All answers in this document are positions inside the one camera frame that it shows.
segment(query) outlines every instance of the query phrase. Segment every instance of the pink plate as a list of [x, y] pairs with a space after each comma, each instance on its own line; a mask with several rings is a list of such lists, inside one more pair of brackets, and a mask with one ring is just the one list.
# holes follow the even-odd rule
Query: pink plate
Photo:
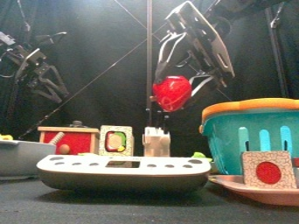
[[244, 184], [240, 175], [212, 175], [209, 182], [221, 185], [233, 193], [261, 203], [279, 206], [299, 206], [299, 189], [261, 189]]

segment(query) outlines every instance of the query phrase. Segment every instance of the red circle sign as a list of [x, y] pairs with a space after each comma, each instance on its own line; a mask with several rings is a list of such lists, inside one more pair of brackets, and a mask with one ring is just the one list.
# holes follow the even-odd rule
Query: red circle sign
[[275, 184], [281, 178], [281, 172], [276, 164], [261, 162], [256, 166], [256, 177], [263, 183], [268, 185]]

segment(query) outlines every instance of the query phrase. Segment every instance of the gray container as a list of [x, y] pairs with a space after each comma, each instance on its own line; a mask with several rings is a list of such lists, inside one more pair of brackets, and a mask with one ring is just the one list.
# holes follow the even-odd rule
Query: gray container
[[25, 179], [37, 176], [36, 164], [54, 154], [56, 145], [0, 140], [0, 179]]

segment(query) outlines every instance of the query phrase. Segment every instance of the black backdrop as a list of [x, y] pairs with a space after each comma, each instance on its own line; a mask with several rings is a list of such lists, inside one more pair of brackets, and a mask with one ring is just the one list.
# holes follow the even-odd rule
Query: black backdrop
[[[142, 155], [141, 135], [146, 125], [146, 1], [145, 0], [22, 0], [24, 18], [30, 31], [24, 31], [24, 19], [16, 0], [0, 2], [0, 32], [18, 43], [32, 42], [36, 35], [66, 32], [60, 43], [41, 47], [46, 62], [54, 65], [69, 90], [57, 104], [32, 94], [21, 84], [13, 112], [8, 113], [12, 79], [0, 77], [0, 133], [13, 138], [38, 141], [34, 125], [65, 126], [73, 120], [90, 128], [100, 125], [133, 127], [134, 154]], [[158, 39], [166, 32], [164, 18], [182, 0], [153, 0], [153, 70]], [[192, 1], [205, 11], [212, 0]], [[281, 39], [281, 61], [287, 94], [297, 98], [299, 31], [297, 1], [284, 6], [277, 26]], [[281, 97], [281, 79], [276, 71], [273, 48], [265, 13], [242, 17], [232, 25], [224, 39], [234, 67], [236, 78], [228, 88], [204, 95], [197, 104], [169, 114], [172, 155], [189, 156], [194, 151], [209, 155], [206, 139], [198, 133], [201, 110], [213, 103], [260, 97]], [[0, 64], [5, 74], [5, 63]], [[174, 74], [192, 75], [184, 68]], [[153, 104], [153, 114], [158, 108]]]

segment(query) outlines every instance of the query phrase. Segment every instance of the metal pole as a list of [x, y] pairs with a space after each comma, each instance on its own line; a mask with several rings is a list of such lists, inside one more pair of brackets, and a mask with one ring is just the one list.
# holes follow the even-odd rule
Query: metal pole
[[145, 110], [148, 115], [148, 124], [152, 126], [152, 102], [149, 96], [152, 95], [152, 0], [146, 0], [146, 90], [145, 90]]

